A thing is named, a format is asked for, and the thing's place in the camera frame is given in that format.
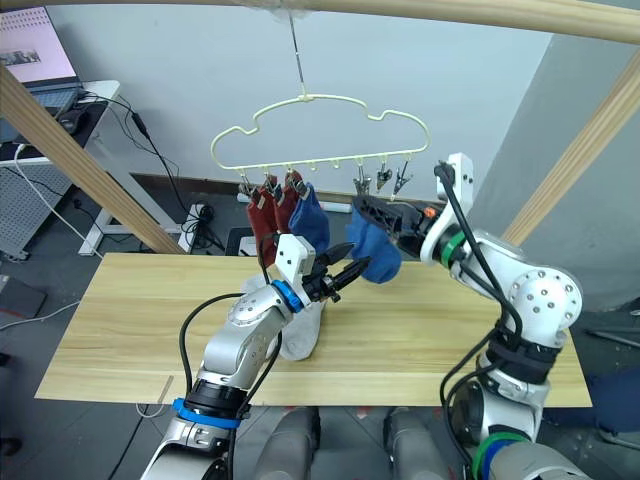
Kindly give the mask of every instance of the wooden beam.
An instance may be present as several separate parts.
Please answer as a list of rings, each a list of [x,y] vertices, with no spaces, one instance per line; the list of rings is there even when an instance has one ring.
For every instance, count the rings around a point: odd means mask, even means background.
[[[158,253],[184,253],[4,66],[0,68],[0,113],[73,183],[150,248]]]
[[[231,0],[3,0],[2,8],[87,3],[237,5],[241,2],[236,3]],[[299,5],[305,10],[495,25],[640,44],[640,10],[579,0],[302,0],[300,2],[283,0],[283,3],[293,8]]]
[[[521,245],[640,107],[640,50],[560,160],[516,215],[503,238]]]

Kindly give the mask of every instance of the white sock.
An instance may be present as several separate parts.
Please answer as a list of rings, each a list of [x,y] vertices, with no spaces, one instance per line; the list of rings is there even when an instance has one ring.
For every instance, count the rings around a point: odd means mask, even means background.
[[[264,277],[259,274],[248,278],[242,286],[244,293],[250,293],[264,287]],[[318,342],[322,309],[327,302],[314,302],[299,313],[282,329],[282,347],[280,355],[287,360],[303,360],[311,355]],[[269,345],[270,354],[275,348],[276,339]]]

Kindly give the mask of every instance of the monitor screen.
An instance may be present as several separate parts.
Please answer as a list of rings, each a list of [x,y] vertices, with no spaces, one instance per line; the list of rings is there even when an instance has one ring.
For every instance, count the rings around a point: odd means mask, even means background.
[[[22,83],[76,76],[44,7],[0,13],[0,63]]]

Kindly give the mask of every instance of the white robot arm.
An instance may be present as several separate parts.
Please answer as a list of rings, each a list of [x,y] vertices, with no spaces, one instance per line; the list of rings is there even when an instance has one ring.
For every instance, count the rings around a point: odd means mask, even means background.
[[[427,202],[418,208],[361,196],[355,207],[390,233],[400,248],[427,265],[441,263],[452,278],[503,306],[496,327],[465,359],[486,344],[476,359],[476,372],[445,395],[445,384],[461,362],[441,386],[453,440],[468,463],[471,457],[463,447],[476,452],[476,469],[490,467],[490,478],[587,478],[559,453],[531,443],[551,388],[548,373],[567,340],[564,330],[582,308],[578,283],[561,269],[529,262],[520,249],[486,232],[471,232],[465,219],[473,203],[468,157],[450,155],[434,173],[445,204]],[[516,445],[520,440],[527,446]],[[496,448],[503,444],[503,449]],[[478,478],[481,472],[474,473]]]
[[[316,255],[303,237],[279,236],[276,267],[283,280],[268,282],[253,293],[231,295],[240,299],[207,344],[193,386],[188,360],[185,362],[185,398],[174,401],[176,416],[143,473],[143,480],[233,478],[235,430],[278,356],[276,347],[258,378],[269,344],[276,337],[281,339],[280,332],[294,313],[312,302],[327,298],[338,301],[338,291],[366,269],[368,258],[351,262],[335,276],[328,273],[327,267],[344,258],[352,247],[353,244],[341,244]],[[198,307],[188,321],[211,303],[213,300]],[[186,325],[188,322],[181,331],[183,340]]]

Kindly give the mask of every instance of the sock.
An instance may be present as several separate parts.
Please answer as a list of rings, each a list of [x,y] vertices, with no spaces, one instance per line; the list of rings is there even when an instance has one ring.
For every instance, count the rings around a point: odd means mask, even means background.
[[[316,253],[329,248],[329,217],[320,207],[313,185],[307,183],[306,198],[298,199],[296,209],[289,220],[289,229],[294,235],[302,235],[313,245]]]
[[[374,283],[384,283],[396,276],[402,265],[402,256],[391,243],[386,232],[368,223],[356,209],[347,225],[347,241],[355,243],[351,250],[354,259],[371,257],[362,276]]]
[[[255,275],[244,282],[242,291],[253,292],[264,287],[264,277]],[[313,352],[318,342],[322,310],[326,302],[314,302],[304,310],[293,315],[293,320],[282,329],[282,347],[280,355],[287,360],[303,360]],[[269,345],[267,353],[275,348],[276,339]]]
[[[282,189],[280,201],[274,198],[273,202],[278,230],[280,233],[291,233],[289,220],[298,203],[298,192],[287,185]]]
[[[249,217],[253,235],[256,238],[256,249],[260,247],[260,240],[263,237],[276,233],[278,230],[273,207],[273,196],[264,187],[260,187],[259,194],[258,202],[256,203],[252,200],[247,206],[247,216]],[[273,239],[268,238],[263,242],[262,258],[267,267],[275,262],[276,247]]]

